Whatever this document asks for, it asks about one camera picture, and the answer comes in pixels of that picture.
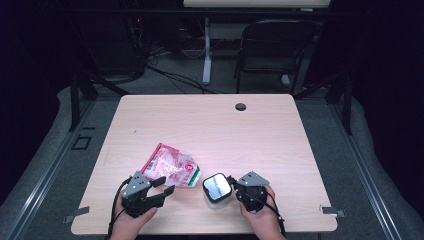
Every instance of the gray carpet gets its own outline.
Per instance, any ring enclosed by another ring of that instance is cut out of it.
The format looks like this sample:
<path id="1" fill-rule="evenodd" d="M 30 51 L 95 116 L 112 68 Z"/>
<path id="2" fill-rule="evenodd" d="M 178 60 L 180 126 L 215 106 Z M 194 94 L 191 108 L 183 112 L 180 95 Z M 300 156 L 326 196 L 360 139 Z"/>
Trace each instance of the gray carpet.
<path id="1" fill-rule="evenodd" d="M 209 89 L 226 93 L 235 92 L 235 80 L 232 78 L 235 55 L 231 51 L 214 52 L 212 83 Z M 158 58 L 157 68 L 178 73 L 201 82 L 203 57 L 187 57 L 164 54 Z M 182 91 L 200 94 L 193 87 L 176 83 Z M 134 94 L 181 94 L 181 90 L 167 78 L 147 70 L 137 81 L 119 85 Z M 117 107 L 119 97 L 102 86 L 97 86 L 100 97 L 96 102 L 87 102 L 82 98 L 83 119 L 74 135 L 68 133 L 70 126 L 69 89 L 59 94 L 61 110 L 54 126 L 29 165 L 20 182 L 9 198 L 0 208 L 0 239 L 14 226 L 25 201 L 46 168 L 58 157 L 63 157 L 54 182 L 49 186 L 47 195 L 42 199 L 38 211 L 29 219 L 28 225 L 22 226 L 20 236 L 23 239 L 102 239 L 102 236 L 75 236 L 70 232 L 70 223 L 63 223 L 63 218 L 71 215 L 81 201 L 85 186 L 94 167 L 103 140 Z M 242 93 L 279 92 L 285 90 L 276 77 L 266 81 L 249 79 L 242 85 Z M 338 209 L 345 210 L 347 217 L 338 219 L 338 228 L 331 233 L 323 233 L 322 239 L 387 239 L 373 206 L 364 190 L 363 183 L 355 168 L 355 159 L 337 125 L 337 118 L 326 105 L 322 94 L 318 92 L 313 98 L 296 102 L 308 139 L 315 155 L 330 201 Z M 372 149 L 366 122 L 361 106 L 354 101 L 352 111 L 353 138 L 364 156 L 375 183 L 387 203 L 393 221 L 403 239 L 422 239 L 424 223 L 415 211 L 402 199 L 390 178 L 382 170 Z M 77 142 L 79 137 L 88 137 L 86 141 Z M 288 238 L 317 239 L 317 234 L 288 233 Z M 145 236 L 143 239 L 254 239 L 252 236 Z"/>

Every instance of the chair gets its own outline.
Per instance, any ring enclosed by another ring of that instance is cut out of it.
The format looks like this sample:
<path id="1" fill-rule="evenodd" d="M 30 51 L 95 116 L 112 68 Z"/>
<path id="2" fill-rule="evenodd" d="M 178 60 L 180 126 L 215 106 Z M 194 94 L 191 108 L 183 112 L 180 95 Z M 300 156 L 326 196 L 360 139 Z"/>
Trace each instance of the chair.
<path id="1" fill-rule="evenodd" d="M 241 73 L 294 75 L 293 95 L 305 48 L 320 33 L 316 22 L 266 19 L 249 24 L 241 37 L 234 78 Z"/>

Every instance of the table surface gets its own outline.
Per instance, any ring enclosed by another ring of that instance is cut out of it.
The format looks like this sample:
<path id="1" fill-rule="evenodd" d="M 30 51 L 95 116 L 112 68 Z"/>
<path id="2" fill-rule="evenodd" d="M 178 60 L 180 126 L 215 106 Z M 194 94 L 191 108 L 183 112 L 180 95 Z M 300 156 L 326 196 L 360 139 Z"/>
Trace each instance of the table surface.
<path id="1" fill-rule="evenodd" d="M 236 110 L 238 103 L 246 110 Z M 194 188 L 176 188 L 142 234 L 252 233 L 235 196 L 211 210 L 202 190 L 216 173 L 239 178 L 252 170 L 270 181 L 286 231 L 337 228 L 335 218 L 319 210 L 331 205 L 291 95 L 129 95 L 116 110 L 80 204 L 90 211 L 75 218 L 74 234 L 107 233 L 117 188 L 158 143 L 187 151 L 201 177 Z"/>
<path id="2" fill-rule="evenodd" d="M 185 7 L 327 8 L 330 0 L 184 0 Z"/>

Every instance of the pink package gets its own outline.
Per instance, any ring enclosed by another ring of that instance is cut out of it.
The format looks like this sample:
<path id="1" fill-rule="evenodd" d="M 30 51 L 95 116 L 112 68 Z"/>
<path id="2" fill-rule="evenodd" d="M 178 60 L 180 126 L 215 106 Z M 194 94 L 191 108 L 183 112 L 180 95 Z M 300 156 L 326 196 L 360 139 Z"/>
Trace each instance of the pink package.
<path id="1" fill-rule="evenodd" d="M 165 176 L 165 185 L 194 187 L 200 178 L 200 168 L 190 155 L 159 143 L 149 161 L 141 169 L 149 180 Z"/>

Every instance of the human hand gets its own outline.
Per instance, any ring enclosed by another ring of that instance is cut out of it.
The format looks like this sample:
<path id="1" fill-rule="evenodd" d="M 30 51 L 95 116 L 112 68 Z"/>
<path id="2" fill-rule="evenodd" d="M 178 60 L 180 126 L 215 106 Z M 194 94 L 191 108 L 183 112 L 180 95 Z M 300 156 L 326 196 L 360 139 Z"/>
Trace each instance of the human hand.
<path id="1" fill-rule="evenodd" d="M 266 191 L 272 198 L 275 199 L 274 190 L 270 186 L 264 186 Z M 267 197 L 266 203 L 276 208 L 274 201 L 270 196 Z M 264 206 L 260 211 L 256 213 L 250 213 L 246 210 L 243 203 L 240 205 L 240 214 L 250 223 L 256 236 L 261 240 L 278 240 L 286 239 L 280 232 L 280 225 L 278 224 L 277 216 L 275 213 Z"/>
<path id="2" fill-rule="evenodd" d="M 145 214 L 133 218 L 128 215 L 122 206 L 122 194 L 124 190 L 119 194 L 118 200 L 115 206 L 115 223 L 113 224 L 113 231 L 110 240 L 134 240 L 141 227 L 144 226 L 157 212 L 157 208 L 151 208 Z"/>

